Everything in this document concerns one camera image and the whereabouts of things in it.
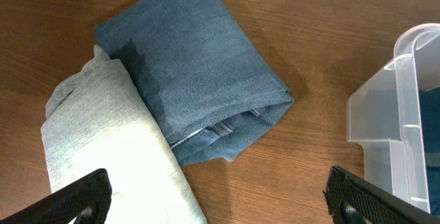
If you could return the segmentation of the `dark blue folded jeans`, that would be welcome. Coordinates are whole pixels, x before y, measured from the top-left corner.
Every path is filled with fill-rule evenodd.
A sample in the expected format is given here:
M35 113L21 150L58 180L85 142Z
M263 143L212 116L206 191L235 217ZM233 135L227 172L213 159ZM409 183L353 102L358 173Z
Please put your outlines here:
M94 35L181 166L234 160L293 104L222 0L140 0Z

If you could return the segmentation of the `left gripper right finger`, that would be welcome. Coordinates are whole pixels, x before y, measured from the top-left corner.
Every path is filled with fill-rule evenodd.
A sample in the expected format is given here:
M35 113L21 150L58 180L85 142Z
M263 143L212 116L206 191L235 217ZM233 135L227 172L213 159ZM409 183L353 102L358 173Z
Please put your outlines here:
M323 192L338 224L439 224L439 219L339 166L331 167Z

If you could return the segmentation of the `navy blue taped cloth bundle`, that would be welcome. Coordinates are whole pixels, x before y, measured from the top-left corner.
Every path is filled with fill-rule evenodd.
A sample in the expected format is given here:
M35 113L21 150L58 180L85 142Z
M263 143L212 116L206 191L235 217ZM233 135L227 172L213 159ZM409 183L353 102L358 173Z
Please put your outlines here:
M439 88L419 92L430 212L439 218Z

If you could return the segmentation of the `clear plastic storage bin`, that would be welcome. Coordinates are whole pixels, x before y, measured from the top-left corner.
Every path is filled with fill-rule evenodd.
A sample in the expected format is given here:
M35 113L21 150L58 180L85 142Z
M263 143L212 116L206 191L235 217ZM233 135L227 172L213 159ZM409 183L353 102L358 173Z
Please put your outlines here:
M393 57L346 103L348 142L364 151L364 178L430 212L427 167L439 166L423 136L420 93L439 91L439 24L410 28Z

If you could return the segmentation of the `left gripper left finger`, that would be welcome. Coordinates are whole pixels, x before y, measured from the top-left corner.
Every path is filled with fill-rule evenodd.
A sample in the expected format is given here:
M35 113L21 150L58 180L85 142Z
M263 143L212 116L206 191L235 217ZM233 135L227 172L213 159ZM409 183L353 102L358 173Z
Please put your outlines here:
M112 188L104 168L1 220L1 224L103 224Z

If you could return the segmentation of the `light grey folded jeans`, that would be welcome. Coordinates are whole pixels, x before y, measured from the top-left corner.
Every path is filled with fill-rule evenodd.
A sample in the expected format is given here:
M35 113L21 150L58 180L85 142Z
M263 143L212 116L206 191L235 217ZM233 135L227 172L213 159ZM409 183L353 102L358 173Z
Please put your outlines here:
M45 106L41 138L52 191L104 168L108 223L205 223L168 142L118 59L99 46Z

